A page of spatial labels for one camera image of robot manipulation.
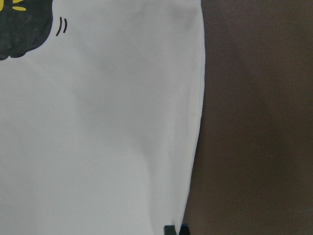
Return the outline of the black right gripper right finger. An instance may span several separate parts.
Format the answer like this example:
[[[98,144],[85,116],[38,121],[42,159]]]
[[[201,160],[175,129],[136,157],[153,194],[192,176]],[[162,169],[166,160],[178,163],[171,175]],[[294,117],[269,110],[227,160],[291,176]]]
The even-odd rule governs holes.
[[[179,235],[190,235],[189,225],[184,223],[180,227]]]

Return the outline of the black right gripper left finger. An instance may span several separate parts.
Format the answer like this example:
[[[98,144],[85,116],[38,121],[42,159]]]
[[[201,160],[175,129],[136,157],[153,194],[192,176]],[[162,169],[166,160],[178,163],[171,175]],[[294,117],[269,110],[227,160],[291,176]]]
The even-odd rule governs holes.
[[[174,225],[164,226],[164,235],[176,235],[176,229]]]

